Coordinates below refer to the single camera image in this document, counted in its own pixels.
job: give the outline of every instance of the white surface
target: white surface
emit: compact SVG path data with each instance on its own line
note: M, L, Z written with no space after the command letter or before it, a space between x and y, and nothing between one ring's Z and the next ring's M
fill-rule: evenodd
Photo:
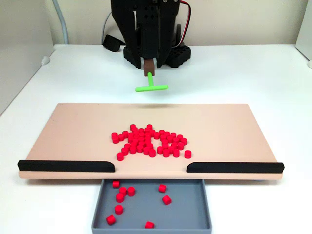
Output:
M179 69L156 70L155 84L169 90L147 93L135 92L147 79L122 52L92 45L55 49L0 117L0 233L91 233L100 180L18 177L18 160L59 102L248 103L285 164L284 177L207 181L213 233L310 230L312 70L293 45L192 47L192 58Z
M312 60L312 0L308 2L296 47L308 59Z
M1 0L0 115L52 52L43 0Z
M63 44L62 27L51 0L45 0L54 44ZM58 0L71 44L101 44L111 0ZM295 44L308 0L187 0L192 16L187 45ZM177 23L185 24L181 6ZM106 32L122 39L111 17Z

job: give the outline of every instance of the white wall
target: white wall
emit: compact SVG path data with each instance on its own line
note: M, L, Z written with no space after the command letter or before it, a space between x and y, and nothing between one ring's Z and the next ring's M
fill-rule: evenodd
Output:
M52 4L45 0L55 44L63 43ZM100 44L110 0L58 0L72 44ZM308 0L187 0L192 18L188 45L295 44ZM177 21L184 24L183 6ZM122 38L110 18L107 32Z
M52 52L44 0L0 0L0 114Z

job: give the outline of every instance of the white cable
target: white cable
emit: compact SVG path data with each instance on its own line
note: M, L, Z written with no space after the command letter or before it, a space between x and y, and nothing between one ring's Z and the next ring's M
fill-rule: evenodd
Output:
M107 21L108 21L108 18L111 16L111 14L112 14L112 12L108 14L108 16L106 17L106 20L105 20L105 22L104 22L104 25L103 25L102 44L103 44L103 42L104 42L105 25L106 25L106 23L107 23Z
M58 0L52 0L52 2L54 4L55 10L57 11L59 21L60 21L60 23L62 25L63 36L64 36L64 43L65 44L69 44L68 43L68 34L67 34L66 22L65 22L63 14L62 14L62 11L60 10Z

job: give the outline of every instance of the pile of red pieces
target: pile of red pieces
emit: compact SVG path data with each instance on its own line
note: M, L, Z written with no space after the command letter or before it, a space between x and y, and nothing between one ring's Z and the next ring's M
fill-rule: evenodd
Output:
M114 144L118 144L125 139L128 139L128 143L124 145L121 152L117 154L117 160L123 161L124 156L129 153L134 155L136 153L144 153L150 157L155 157L156 153L163 155L164 157L179 157L180 151L184 150L187 145L187 138L183 135L176 133L166 132L160 130L156 132L151 124L148 124L146 128L137 128L135 124L130 125L130 133L128 131L122 132L122 134L112 133L112 140ZM154 149L152 144L152 138L161 141L161 146ZM191 151L186 150L184 156L191 158Z
M120 188L119 186L120 186L119 181L117 181L117 180L113 181L113 188L114 189L119 188L119 193L116 195L116 202L118 202L118 203L122 203L124 201L124 198L126 195L134 196L136 193L136 190L134 189L134 187L129 187L128 189L126 189L124 187ZM159 190L159 192L164 193L166 191L166 186L160 185L158 190ZM164 196L162 200L166 205L171 203L171 199L167 195ZM115 213L117 215L121 215L123 213L123 206L116 205L115 206ZM113 225L114 223L116 223L117 220L116 220L115 216L112 214L106 218L106 221L107 221L108 225ZM146 224L145 224L146 229L152 229L152 228L154 228L154 226L155 226L154 223L149 222L149 221L146 222Z

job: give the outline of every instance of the green t-shaped tool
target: green t-shaped tool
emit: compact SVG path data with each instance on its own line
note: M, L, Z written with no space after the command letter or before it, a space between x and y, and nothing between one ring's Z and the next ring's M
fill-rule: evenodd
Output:
M151 72L147 73L147 77L149 86L137 87L137 92L168 89L167 85L154 85L153 74Z

